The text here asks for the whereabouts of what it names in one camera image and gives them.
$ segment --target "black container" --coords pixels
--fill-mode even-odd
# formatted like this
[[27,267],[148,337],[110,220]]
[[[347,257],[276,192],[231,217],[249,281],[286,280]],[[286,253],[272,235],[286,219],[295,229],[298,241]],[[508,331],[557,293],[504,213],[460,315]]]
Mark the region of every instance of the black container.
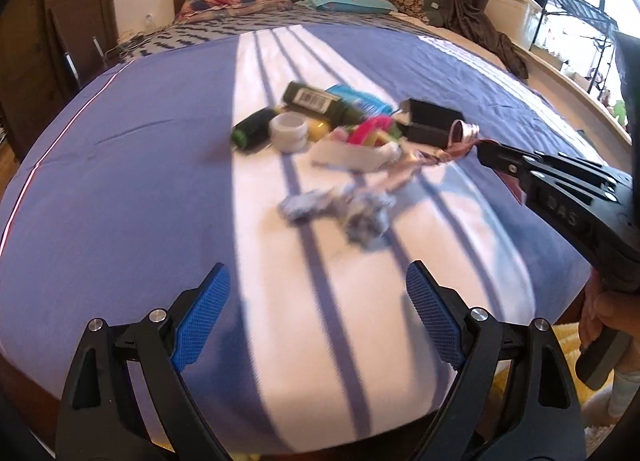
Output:
[[231,141],[240,150],[250,152],[269,141],[269,122],[278,113],[269,107],[254,112],[248,118],[244,118],[231,131]]
[[456,120],[465,121],[458,110],[413,98],[401,102],[399,107],[409,114],[411,123],[398,123],[398,127],[402,135],[414,143],[447,148],[451,125]]

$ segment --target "green bottle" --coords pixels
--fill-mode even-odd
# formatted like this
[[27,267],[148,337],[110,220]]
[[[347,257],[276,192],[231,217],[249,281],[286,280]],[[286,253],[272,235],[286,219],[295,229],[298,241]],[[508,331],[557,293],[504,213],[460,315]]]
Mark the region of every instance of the green bottle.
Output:
[[278,113],[272,108],[262,108],[233,127],[231,141],[240,150],[250,152],[269,141],[269,122]]
[[332,128],[342,125],[358,125],[367,117],[357,108],[344,102],[340,96],[297,82],[291,82],[284,92],[282,101],[302,107],[314,118],[328,121]]

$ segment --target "blue gripper pad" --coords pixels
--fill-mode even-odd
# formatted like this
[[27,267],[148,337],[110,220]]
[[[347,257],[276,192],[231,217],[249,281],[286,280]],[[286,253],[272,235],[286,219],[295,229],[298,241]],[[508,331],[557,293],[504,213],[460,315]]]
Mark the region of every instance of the blue gripper pad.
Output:
[[213,325],[218,320],[226,299],[229,298],[229,290],[229,271],[223,266],[196,298],[178,326],[171,361],[179,373],[200,356]]
[[418,266],[410,264],[406,270],[406,291],[440,359],[454,370],[459,370],[465,362],[460,327],[438,294],[434,281],[428,279]]

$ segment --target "plaid pillowcase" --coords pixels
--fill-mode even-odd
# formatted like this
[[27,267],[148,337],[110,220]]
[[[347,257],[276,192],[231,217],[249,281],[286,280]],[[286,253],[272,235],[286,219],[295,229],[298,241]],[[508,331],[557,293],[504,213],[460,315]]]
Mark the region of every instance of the plaid pillowcase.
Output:
[[290,9],[290,0],[186,0],[175,18],[176,24],[241,16],[270,9]]

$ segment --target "blue package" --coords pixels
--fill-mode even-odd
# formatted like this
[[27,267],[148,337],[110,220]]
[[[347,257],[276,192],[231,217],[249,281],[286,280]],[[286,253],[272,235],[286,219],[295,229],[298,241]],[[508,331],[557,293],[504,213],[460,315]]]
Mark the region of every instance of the blue package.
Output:
[[363,13],[386,15],[398,8],[388,0],[300,0],[301,4],[316,11],[340,11],[343,13]]
[[385,104],[380,98],[368,92],[356,91],[345,84],[329,87],[326,92],[340,96],[352,107],[357,108],[367,116],[391,116],[397,109]]

